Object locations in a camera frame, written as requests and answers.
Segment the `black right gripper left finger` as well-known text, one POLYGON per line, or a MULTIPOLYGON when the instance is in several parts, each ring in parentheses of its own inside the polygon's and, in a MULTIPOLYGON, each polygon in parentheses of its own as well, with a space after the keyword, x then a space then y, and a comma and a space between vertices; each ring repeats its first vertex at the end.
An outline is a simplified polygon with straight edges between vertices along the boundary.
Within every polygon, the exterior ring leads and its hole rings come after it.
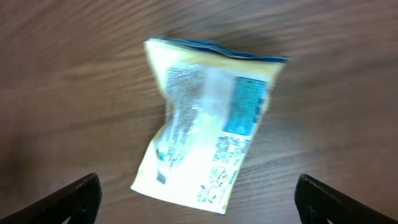
POLYGON ((94 223, 102 196, 98 175, 90 173, 1 219, 1 224, 94 223))

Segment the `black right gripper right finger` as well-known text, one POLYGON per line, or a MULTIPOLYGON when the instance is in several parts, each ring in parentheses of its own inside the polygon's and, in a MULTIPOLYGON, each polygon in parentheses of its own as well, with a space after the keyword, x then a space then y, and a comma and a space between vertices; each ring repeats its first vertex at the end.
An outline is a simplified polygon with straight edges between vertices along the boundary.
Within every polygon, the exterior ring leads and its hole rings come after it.
POLYGON ((397 224, 307 174, 299 176, 294 200, 302 224, 397 224))

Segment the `yellow snack bag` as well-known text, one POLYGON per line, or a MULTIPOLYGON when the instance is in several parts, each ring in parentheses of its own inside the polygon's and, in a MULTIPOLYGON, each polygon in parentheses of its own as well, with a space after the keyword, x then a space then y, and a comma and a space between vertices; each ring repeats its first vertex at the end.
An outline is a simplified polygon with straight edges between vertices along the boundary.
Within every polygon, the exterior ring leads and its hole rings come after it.
POLYGON ((131 189, 224 214, 288 58, 161 37, 148 38, 144 48, 166 100, 166 114, 131 189))

